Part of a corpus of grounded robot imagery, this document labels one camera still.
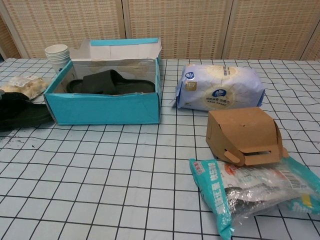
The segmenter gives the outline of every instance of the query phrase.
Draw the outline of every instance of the checkered tablecloth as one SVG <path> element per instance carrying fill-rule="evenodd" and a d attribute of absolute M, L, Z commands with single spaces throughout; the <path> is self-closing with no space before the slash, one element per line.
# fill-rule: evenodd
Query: checkered tablecloth
<path fill-rule="evenodd" d="M 290 155 L 320 177 L 319 61 L 162 60 L 159 125 L 50 123 L 0 132 L 1 239 L 219 240 L 188 161 L 213 157 L 208 113 L 174 107 L 189 63 L 256 69 L 266 88 L 262 109 Z M 44 59 L 8 59 L 0 86 L 17 75 L 55 72 Z M 320 216 L 276 208 L 238 225 L 233 240 L 318 240 L 319 232 Z"/>

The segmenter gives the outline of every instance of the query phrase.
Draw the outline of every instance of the black slipper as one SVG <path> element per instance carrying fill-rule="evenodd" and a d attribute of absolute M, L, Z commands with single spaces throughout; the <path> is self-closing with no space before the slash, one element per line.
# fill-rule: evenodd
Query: black slipper
<path fill-rule="evenodd" d="M 66 86 L 68 93 L 122 95 L 154 93 L 155 84 L 148 80 L 125 79 L 117 71 L 108 70 L 73 80 Z"/>
<path fill-rule="evenodd" d="M 0 131 L 36 127 L 53 121 L 45 104 L 34 104 L 19 92 L 7 92 L 0 99 Z"/>

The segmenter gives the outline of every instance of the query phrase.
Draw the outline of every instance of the tissue package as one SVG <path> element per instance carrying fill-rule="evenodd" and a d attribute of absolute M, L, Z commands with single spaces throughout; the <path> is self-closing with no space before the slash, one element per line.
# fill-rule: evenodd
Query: tissue package
<path fill-rule="evenodd" d="M 176 86 L 178 108 L 203 111 L 259 107 L 264 95 L 250 67 L 189 64 Z"/>

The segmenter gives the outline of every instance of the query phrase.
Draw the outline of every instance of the blue label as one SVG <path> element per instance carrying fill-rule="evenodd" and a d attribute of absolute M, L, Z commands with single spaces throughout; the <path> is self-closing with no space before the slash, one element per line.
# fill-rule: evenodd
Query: blue label
<path fill-rule="evenodd" d="M 195 78 L 195 74 L 194 74 L 192 71 L 190 71 L 190 72 L 187 72 L 187 73 L 185 74 L 185 77 L 186 77 L 187 79 L 194 79 L 194 78 Z"/>
<path fill-rule="evenodd" d="M 224 89 L 218 89 L 218 90 L 215 90 L 215 91 L 212 93 L 212 96 L 213 96 L 213 97 L 224 97 L 226 94 L 227 94 L 227 91 L 226 91 L 226 90 L 224 90 Z"/>

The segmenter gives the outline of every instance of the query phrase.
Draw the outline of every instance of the brown cardboard box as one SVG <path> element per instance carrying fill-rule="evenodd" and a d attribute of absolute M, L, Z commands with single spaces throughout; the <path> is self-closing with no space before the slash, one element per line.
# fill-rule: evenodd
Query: brown cardboard box
<path fill-rule="evenodd" d="M 238 166 L 288 157 L 276 122 L 258 107 L 210 111 L 206 142 L 219 159 Z"/>

